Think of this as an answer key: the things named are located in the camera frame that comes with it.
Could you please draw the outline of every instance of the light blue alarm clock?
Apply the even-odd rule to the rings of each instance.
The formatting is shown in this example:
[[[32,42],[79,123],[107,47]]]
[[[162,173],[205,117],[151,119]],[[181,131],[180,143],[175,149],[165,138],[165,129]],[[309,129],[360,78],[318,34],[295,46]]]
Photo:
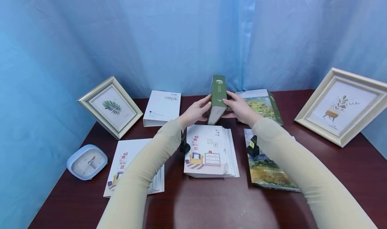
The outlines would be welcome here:
[[[91,180],[108,163],[108,158],[96,145],[81,147],[67,160],[67,169],[80,180]]]

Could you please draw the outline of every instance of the blue backdrop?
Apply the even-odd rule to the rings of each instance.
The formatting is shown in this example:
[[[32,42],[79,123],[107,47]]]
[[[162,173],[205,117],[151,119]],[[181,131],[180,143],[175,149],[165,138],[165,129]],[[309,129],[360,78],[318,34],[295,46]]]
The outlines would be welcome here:
[[[95,120],[76,99],[111,75],[130,96],[314,89],[338,67],[387,82],[387,0],[0,0],[0,228],[26,228]],[[387,156],[387,111],[363,134]]]

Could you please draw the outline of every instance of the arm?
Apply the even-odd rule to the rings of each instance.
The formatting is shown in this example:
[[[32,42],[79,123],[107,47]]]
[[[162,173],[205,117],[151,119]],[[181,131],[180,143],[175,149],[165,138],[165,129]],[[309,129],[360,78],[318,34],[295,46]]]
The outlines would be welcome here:
[[[298,185],[319,228],[376,228],[331,171],[280,125],[260,119],[252,129],[258,146]]]
[[[169,121],[138,153],[120,178],[97,229],[142,228],[149,185],[180,145],[182,129],[178,121]]]

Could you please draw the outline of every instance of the cream picture frame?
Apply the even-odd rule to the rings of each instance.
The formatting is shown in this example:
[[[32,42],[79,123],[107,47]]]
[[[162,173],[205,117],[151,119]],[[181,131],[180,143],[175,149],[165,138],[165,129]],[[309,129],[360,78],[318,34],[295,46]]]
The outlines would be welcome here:
[[[332,68],[295,121],[344,147],[386,107],[386,83]]]
[[[143,115],[114,76],[79,98],[78,102],[117,140]]]

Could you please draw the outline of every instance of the dark red wooden table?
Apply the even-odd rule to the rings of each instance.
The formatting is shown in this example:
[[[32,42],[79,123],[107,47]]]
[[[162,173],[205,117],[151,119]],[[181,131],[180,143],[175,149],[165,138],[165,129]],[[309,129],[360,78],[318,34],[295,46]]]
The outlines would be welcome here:
[[[337,176],[377,227],[387,228],[387,161],[362,134],[339,148],[295,123],[294,118],[312,92],[273,92],[284,128]],[[202,97],[182,97],[181,112]],[[135,100],[142,111],[147,101]],[[303,194],[251,185],[243,131],[247,126],[235,119],[221,119],[219,125],[232,129],[240,178],[191,178],[183,174],[184,156],[176,152],[165,164],[165,192],[147,198],[144,227],[316,228]],[[151,138],[158,129],[144,128],[140,119],[123,140]],[[101,148],[112,161],[117,140],[98,123],[82,145],[89,143]],[[29,228],[96,228],[108,203],[102,195],[109,170],[110,164],[90,181],[81,181],[64,171]]]

